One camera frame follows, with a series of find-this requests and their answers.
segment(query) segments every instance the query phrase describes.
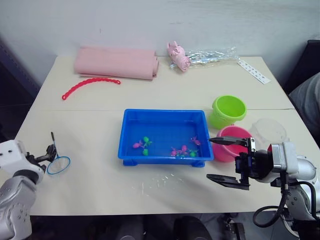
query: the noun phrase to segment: white table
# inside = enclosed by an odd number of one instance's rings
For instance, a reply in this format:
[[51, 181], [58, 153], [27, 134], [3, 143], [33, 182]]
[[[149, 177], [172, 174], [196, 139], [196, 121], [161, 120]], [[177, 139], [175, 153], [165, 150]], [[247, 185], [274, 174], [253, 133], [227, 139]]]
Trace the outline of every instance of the white table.
[[57, 57], [33, 103], [32, 110], [124, 110], [202, 109], [210, 110], [220, 95], [241, 98], [248, 109], [294, 109], [261, 57], [241, 58], [272, 82], [263, 85], [236, 63], [169, 69], [168, 59], [159, 57], [158, 76], [152, 81], [120, 79], [114, 83], [93, 83], [78, 89], [63, 101], [62, 95], [86, 78], [73, 71], [73, 57]]
[[[269, 71], [258, 66], [264, 66], [261, 58], [246, 58], [250, 64], [258, 68], [264, 74]], [[280, 190], [270, 187], [269, 184], [258, 183], [251, 180], [250, 191], [232, 189], [220, 186], [206, 178], [206, 174], [221, 174], [237, 176], [233, 163], [220, 163], [217, 161], [207, 162], [204, 168], [195, 168], [188, 165], [138, 165], [127, 167], [122, 165], [118, 159], [118, 145], [122, 126], [123, 112], [128, 108], [174, 108], [204, 109], [206, 115], [210, 113], [211, 101], [220, 93], [234, 94], [236, 89], [221, 81], [219, 91], [212, 88], [212, 92], [195, 97], [195, 86], [206, 86], [208, 81], [204, 75], [196, 85], [191, 84], [188, 78], [193, 72], [199, 69], [190, 69], [189, 75], [182, 78], [164, 69], [163, 63], [159, 69], [159, 77], [156, 81], [123, 80], [120, 86], [106, 83], [94, 83], [79, 89], [65, 102], [61, 100], [61, 94], [65, 87], [73, 85], [77, 78], [65, 77], [58, 79], [58, 68], [68, 76], [72, 74], [71, 58], [58, 58], [44, 83], [35, 103], [29, 111], [20, 131], [16, 137], [22, 140], [27, 151], [35, 156], [45, 153], [46, 147], [52, 143], [50, 132], [53, 131], [60, 155], [67, 155], [71, 158], [71, 165], [59, 175], [45, 175], [43, 181], [37, 186], [37, 199], [31, 209], [32, 215], [118, 215], [118, 214], [164, 214], [164, 213], [219, 213], [219, 212], [248, 212], [266, 205], [277, 205], [280, 201]], [[221, 68], [229, 68], [230, 72], [238, 69], [238, 66], [218, 66], [217, 68], [206, 68], [208, 76], [223, 76]], [[242, 88], [238, 89], [238, 96], [247, 101], [248, 107], [253, 108], [247, 111], [247, 116], [237, 125], [249, 129], [252, 123], [260, 118], [272, 118], [281, 123], [287, 131], [291, 141], [297, 146], [297, 152], [308, 156], [311, 161], [319, 167], [320, 151], [313, 141], [307, 128], [292, 108], [291, 103], [284, 95], [273, 79], [271, 83], [262, 85], [244, 71], [242, 76]], [[183, 91], [188, 98], [184, 98], [188, 104], [176, 98], [169, 105], [164, 94], [157, 93], [157, 99], [146, 98], [144, 95], [136, 94], [130, 102], [122, 100], [119, 95], [124, 92], [141, 93], [140, 88], [164, 90], [168, 80], [161, 75], [171, 75], [171, 81], [180, 81], [186, 84], [177, 84], [180, 91]], [[264, 88], [270, 93], [275, 92], [269, 100], [254, 101], [253, 95], [245, 94], [245, 89], [250, 86], [264, 94]], [[109, 100], [117, 99], [112, 104]], [[210, 128], [210, 136], [214, 137], [218, 132]], [[0, 183], [10, 177], [2, 170], [0, 172]]]

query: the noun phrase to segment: floor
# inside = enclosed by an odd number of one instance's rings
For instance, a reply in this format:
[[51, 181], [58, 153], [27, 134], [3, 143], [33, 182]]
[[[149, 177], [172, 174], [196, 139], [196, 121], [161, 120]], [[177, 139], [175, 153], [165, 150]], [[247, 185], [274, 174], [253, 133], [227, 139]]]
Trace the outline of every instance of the floor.
[[31, 105], [0, 105], [0, 143], [16, 137]]
[[[258, 219], [261, 222], [268, 221], [273, 211], [263, 212]], [[157, 240], [168, 240], [169, 233], [173, 231], [174, 222], [182, 216], [194, 216], [201, 220], [206, 226], [213, 240], [236, 240], [222, 230], [220, 213], [199, 213], [199, 214], [159, 214], [148, 215], [148, 222], [153, 226]], [[259, 228], [252, 222], [253, 212], [243, 212], [234, 217], [236, 223], [244, 226], [247, 240], [296, 240], [278, 220], [274, 225], [267, 228]], [[126, 216], [33, 216], [33, 234], [31, 240], [95, 240], [103, 233], [108, 225], [126, 218]]]

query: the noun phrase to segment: blue plastic tray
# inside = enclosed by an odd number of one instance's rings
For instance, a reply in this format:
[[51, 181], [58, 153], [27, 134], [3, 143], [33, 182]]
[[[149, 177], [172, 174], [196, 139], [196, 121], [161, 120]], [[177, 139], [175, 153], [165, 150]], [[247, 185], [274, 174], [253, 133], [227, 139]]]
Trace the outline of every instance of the blue plastic tray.
[[[134, 143], [148, 137], [152, 143], [147, 147], [133, 148]], [[197, 137], [201, 145], [191, 141]], [[125, 166], [137, 164], [185, 164], [204, 167], [205, 161], [214, 159], [206, 122], [201, 110], [147, 110], [126, 109], [124, 111], [118, 157]], [[197, 150], [196, 156], [171, 156], [172, 148]]]

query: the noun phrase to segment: pink toy fish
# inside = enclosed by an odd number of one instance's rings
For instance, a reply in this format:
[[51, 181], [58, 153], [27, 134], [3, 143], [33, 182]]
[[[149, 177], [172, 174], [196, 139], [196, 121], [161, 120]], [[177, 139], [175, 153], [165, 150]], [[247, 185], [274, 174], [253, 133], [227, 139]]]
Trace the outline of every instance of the pink toy fish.
[[171, 157], [175, 157], [177, 156], [177, 150], [174, 148], [174, 147], [171, 147], [172, 148], [172, 152], [171, 152]]
[[140, 148], [140, 147], [143, 148], [143, 149], [145, 148], [145, 147], [144, 147], [144, 144], [142, 143], [141, 140], [140, 140], [139, 142], [136, 142], [135, 144], [133, 144], [132, 147], [133, 147], [134, 149], [137, 149], [137, 148]]
[[197, 140], [197, 137], [194, 136], [191, 138], [191, 141], [194, 142], [195, 145], [197, 146], [200, 146], [201, 145], [201, 142], [199, 140]]
[[185, 50], [174, 41], [172, 44], [168, 43], [166, 47], [172, 61], [181, 69], [187, 71], [191, 64], [190, 58], [186, 56]]
[[182, 145], [181, 152], [185, 153], [187, 150], [188, 150], [187, 146], [186, 145]]

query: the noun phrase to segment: green plastic bucket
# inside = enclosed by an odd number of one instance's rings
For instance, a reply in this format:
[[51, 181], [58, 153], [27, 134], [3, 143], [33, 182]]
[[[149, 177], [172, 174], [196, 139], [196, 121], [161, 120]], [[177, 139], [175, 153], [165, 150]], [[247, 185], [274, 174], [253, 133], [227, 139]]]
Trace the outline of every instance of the green plastic bucket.
[[217, 97], [212, 104], [213, 111], [209, 123], [216, 129], [222, 129], [244, 119], [247, 107], [239, 98], [231, 95]]

